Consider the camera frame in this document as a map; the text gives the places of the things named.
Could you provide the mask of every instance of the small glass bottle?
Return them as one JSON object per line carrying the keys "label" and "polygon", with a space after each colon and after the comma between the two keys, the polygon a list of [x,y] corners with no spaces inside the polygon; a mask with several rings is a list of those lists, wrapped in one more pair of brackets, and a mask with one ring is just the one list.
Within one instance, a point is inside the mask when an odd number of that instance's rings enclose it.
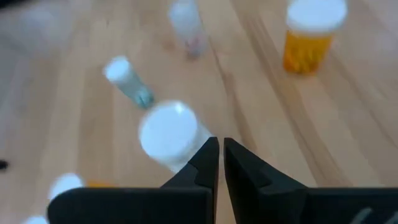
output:
{"label": "small glass bottle", "polygon": [[190,56],[197,57],[206,49],[203,30],[195,0],[177,0],[169,11],[169,19],[178,38]]}
{"label": "small glass bottle", "polygon": [[118,56],[105,67],[106,78],[115,84],[126,96],[141,108],[149,108],[154,102],[154,95],[141,82],[137,73],[125,56]]}

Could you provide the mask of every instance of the bottle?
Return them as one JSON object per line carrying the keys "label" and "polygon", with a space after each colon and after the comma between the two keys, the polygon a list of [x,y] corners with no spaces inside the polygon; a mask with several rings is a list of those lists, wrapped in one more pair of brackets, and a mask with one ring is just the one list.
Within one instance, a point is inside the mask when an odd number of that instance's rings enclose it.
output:
{"label": "bottle", "polygon": [[53,200],[56,196],[66,192],[68,190],[76,189],[76,188],[80,188],[80,187],[84,187],[84,186],[85,186],[84,181],[78,175],[76,175],[74,173],[62,174],[53,183],[53,185],[49,191],[48,198],[50,200]]}
{"label": "bottle", "polygon": [[189,56],[199,56],[206,49],[207,44],[195,0],[174,2],[170,7],[169,19]]}
{"label": "bottle", "polygon": [[294,0],[287,8],[283,64],[287,72],[314,75],[347,15],[345,0]]}
{"label": "bottle", "polygon": [[181,101],[164,101],[141,119],[139,140],[145,153],[178,173],[213,135]]}
{"label": "bottle", "polygon": [[154,102],[154,95],[141,82],[137,73],[125,56],[118,56],[105,67],[106,78],[116,85],[126,96],[141,108],[149,108]]}
{"label": "bottle", "polygon": [[43,216],[29,217],[23,224],[49,224]]}

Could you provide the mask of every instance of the white cap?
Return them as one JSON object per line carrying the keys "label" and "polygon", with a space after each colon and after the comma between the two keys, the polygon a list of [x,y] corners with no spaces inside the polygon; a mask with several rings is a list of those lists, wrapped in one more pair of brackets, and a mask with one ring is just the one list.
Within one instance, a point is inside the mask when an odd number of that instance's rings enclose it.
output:
{"label": "white cap", "polygon": [[201,27],[201,20],[195,0],[177,0],[169,11],[169,19],[179,35],[196,35]]}
{"label": "white cap", "polygon": [[47,224],[47,220],[44,217],[36,216],[29,217],[23,224]]}
{"label": "white cap", "polygon": [[157,162],[178,172],[198,149],[198,120],[180,101],[167,101],[151,109],[139,130],[141,146]]}
{"label": "white cap", "polygon": [[343,25],[345,0],[295,0],[287,9],[289,29],[299,33],[327,34]]}
{"label": "white cap", "polygon": [[63,174],[58,177],[49,192],[49,199],[53,200],[56,196],[66,192],[67,190],[84,187],[83,181],[76,174]]}
{"label": "white cap", "polygon": [[117,56],[104,68],[106,78],[113,84],[128,82],[133,71],[132,65],[125,56]]}

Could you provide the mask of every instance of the wooden table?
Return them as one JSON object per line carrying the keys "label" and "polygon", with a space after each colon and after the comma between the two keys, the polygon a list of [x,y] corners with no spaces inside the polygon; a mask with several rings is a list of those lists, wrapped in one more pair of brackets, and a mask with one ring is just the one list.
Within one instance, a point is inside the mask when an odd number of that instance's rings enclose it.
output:
{"label": "wooden table", "polygon": [[[43,7],[56,18],[46,38],[65,39],[57,50],[10,31],[20,24],[3,29],[23,47],[0,51],[15,59],[1,62],[13,67],[0,98],[0,157],[11,163],[0,174],[0,223],[44,214],[50,184],[66,172],[131,187],[172,176],[137,140],[145,111],[102,75],[116,55],[127,55],[157,101],[188,103],[220,139],[303,184],[398,185],[397,1],[350,0],[346,25],[308,78],[281,66],[285,1],[198,0],[209,48],[197,60],[170,28],[171,0],[67,2],[67,12],[57,7],[65,1]],[[220,169],[218,223],[234,223]]]}

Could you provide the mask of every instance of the orange pill bottle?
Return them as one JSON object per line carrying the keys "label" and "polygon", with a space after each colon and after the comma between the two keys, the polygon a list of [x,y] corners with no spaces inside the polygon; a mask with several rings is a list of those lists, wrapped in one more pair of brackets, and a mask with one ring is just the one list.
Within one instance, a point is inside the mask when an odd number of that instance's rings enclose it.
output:
{"label": "orange pill bottle", "polygon": [[105,183],[105,182],[88,181],[87,182],[87,187],[92,187],[92,188],[110,188],[110,187],[115,187],[115,186],[111,185],[109,183]]}
{"label": "orange pill bottle", "polygon": [[283,65],[287,72],[314,75],[347,15],[344,0],[294,0],[287,9]]}

